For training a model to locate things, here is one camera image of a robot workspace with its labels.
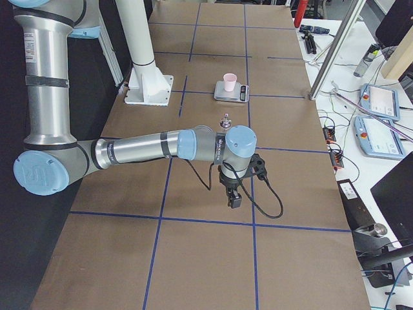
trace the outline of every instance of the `dark background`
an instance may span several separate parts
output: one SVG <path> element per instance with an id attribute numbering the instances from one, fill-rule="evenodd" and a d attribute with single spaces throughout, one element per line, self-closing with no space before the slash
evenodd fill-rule
<path id="1" fill-rule="evenodd" d="M 145 0 L 146 14 L 152 3 Z M 130 56 L 114 1 L 100 9 L 123 75 Z M 117 94 L 98 39 L 68 39 L 70 124 L 78 140 L 99 137 Z M 30 131 L 25 85 L 23 29 L 12 5 L 0 0 L 0 309 L 28 309 L 65 223 L 78 181 L 52 196 L 36 196 L 20 187 L 14 160 Z"/>

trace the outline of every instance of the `blue joint cap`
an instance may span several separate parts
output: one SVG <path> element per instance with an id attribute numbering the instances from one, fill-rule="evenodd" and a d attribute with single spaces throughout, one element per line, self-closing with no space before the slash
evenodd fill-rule
<path id="1" fill-rule="evenodd" d="M 32 194 L 47 196 L 62 191 L 69 185 L 69 173 L 52 155 L 28 150 L 14 161 L 14 176 Z"/>
<path id="2" fill-rule="evenodd" d="M 8 0 L 8 2 L 21 8 L 35 8 L 49 1 L 50 0 Z"/>
<path id="3" fill-rule="evenodd" d="M 256 151 L 256 134 L 247 126 L 232 127 L 227 133 L 226 141 L 230 151 L 239 157 L 249 158 Z"/>
<path id="4" fill-rule="evenodd" d="M 193 160 L 196 155 L 196 135 L 192 129 L 181 130 L 178 134 L 177 155 L 183 160 Z"/>
<path id="5" fill-rule="evenodd" d="M 75 28 L 72 33 L 69 34 L 69 37 L 76 39 L 96 39 L 101 35 L 101 27 L 92 27 L 92 28 Z"/>

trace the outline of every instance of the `power drill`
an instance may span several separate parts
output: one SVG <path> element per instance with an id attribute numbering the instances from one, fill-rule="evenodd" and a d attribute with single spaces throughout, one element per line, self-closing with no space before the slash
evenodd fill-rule
<path id="1" fill-rule="evenodd" d="M 304 31 L 306 30 L 311 32 L 312 34 L 328 34 L 330 32 L 330 29 L 317 26 L 301 25 L 299 27 L 299 31 L 301 33 L 304 33 Z"/>

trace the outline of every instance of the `device screen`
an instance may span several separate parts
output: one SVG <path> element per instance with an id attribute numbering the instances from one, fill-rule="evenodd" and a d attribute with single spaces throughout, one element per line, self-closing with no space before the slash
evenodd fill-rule
<path id="1" fill-rule="evenodd" d="M 392 131 L 389 128 L 372 118 L 364 118 L 363 122 L 374 152 L 400 154 L 397 142 L 394 140 Z"/>
<path id="2" fill-rule="evenodd" d="M 373 112 L 394 116 L 393 91 L 371 86 L 370 109 Z"/>

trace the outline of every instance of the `black band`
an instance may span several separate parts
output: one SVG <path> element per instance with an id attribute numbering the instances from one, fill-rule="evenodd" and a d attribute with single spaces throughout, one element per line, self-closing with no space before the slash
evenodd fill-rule
<path id="1" fill-rule="evenodd" d="M 68 79 L 57 79 L 55 77 L 45 76 L 26 76 L 27 86 L 51 86 L 51 87 L 69 87 Z"/>
<path id="2" fill-rule="evenodd" d="M 79 18 L 77 19 L 77 21 L 75 21 L 75 26 L 78 25 L 84 18 L 86 14 L 86 0 L 83 0 L 83 9 L 82 9 L 82 13 L 80 14 Z"/>
<path id="3" fill-rule="evenodd" d="M 169 151 L 169 145 L 168 145 L 168 132 L 163 131 L 161 132 L 160 136 L 161 136 L 160 138 L 161 138 L 161 148 L 162 148 L 163 156 L 165 158 L 171 158 L 172 155 Z"/>
<path id="4" fill-rule="evenodd" d="M 96 158 L 96 144 L 97 144 L 97 140 L 93 141 L 91 146 L 90 146 L 90 155 L 92 157 L 92 162 L 95 165 L 96 168 L 98 168 L 99 170 L 103 170 L 103 168 L 100 166 L 100 164 L 97 162 L 97 158 Z"/>
<path id="5" fill-rule="evenodd" d="M 222 132 L 217 132 L 215 137 L 215 156 L 214 165 L 222 165 L 224 161 L 224 151 L 225 151 L 225 134 Z"/>
<path id="6" fill-rule="evenodd" d="M 25 148 L 29 150 L 67 150 L 77 147 L 77 142 L 67 144 L 29 144 L 25 143 Z"/>
<path id="7" fill-rule="evenodd" d="M 106 151 L 108 152 L 108 158 L 112 165 L 119 165 L 120 163 L 117 161 L 114 151 L 114 143 L 115 141 L 109 141 L 106 147 Z"/>
<path id="8" fill-rule="evenodd" d="M 90 167 L 89 156 L 88 156 L 88 153 L 86 153 L 86 150 L 84 148 L 82 148 L 81 145 L 78 144 L 77 147 L 82 151 L 83 155 L 85 155 L 85 158 L 86 158 L 86 171 L 83 174 L 83 176 L 86 176 L 86 173 L 88 173 L 89 167 Z"/>
<path id="9" fill-rule="evenodd" d="M 148 65 L 150 65 L 151 63 L 153 63 L 155 61 L 155 58 L 154 58 L 154 60 L 152 60 L 150 63 L 147 63 L 147 64 L 145 64 L 145 65 L 140 65 L 139 63 L 134 63 L 134 62 L 132 62 L 134 65 L 137 65 L 137 66 L 142 66 L 142 67 L 144 67 L 144 66 L 148 66 Z"/>
<path id="10" fill-rule="evenodd" d="M 13 10 L 13 14 L 14 14 L 14 16 L 29 15 L 29 16 L 47 18 L 47 19 L 51 19 L 51 20 L 54 20 L 54 21 L 59 21 L 60 23 L 71 26 L 72 28 L 75 27 L 75 23 L 71 19 L 69 19 L 65 16 L 50 13 L 50 12 L 35 10 L 33 8 L 15 8 Z"/>

